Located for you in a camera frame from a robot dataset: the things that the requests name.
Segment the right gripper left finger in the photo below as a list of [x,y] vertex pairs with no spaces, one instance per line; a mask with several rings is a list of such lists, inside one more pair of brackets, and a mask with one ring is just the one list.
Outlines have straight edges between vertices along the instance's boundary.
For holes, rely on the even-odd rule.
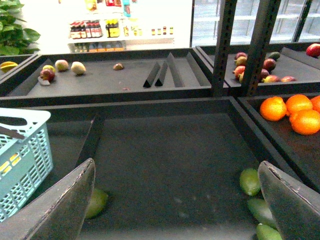
[[0,224],[2,240],[75,240],[80,234],[95,183],[89,158]]

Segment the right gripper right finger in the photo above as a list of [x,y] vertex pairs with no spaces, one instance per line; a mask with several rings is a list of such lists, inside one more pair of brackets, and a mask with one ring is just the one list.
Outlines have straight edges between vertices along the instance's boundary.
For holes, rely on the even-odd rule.
[[259,164],[262,195],[283,240],[320,238],[320,194],[268,161]]

